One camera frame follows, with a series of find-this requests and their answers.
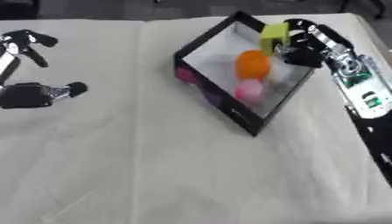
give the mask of table surface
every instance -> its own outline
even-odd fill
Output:
[[[259,19],[293,17],[330,25],[392,74],[382,43],[352,14]],[[222,19],[1,22],[4,32],[60,40],[36,48],[49,68],[24,59],[11,82],[84,81],[90,91],[51,108],[0,111],[0,220],[312,223],[390,211],[389,187],[327,68],[255,138],[173,79],[173,53]]]

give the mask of open box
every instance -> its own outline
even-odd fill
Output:
[[[252,136],[260,132],[313,71],[271,57],[271,70],[263,81],[262,103],[250,107],[236,100],[235,60],[247,50],[260,48],[263,27],[264,23],[239,11],[174,56],[177,78],[196,86],[212,105]]]

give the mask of yellow cube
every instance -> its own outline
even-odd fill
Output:
[[[260,35],[262,52],[267,56],[275,56],[274,41],[279,41],[284,47],[290,45],[289,24],[266,24]]]

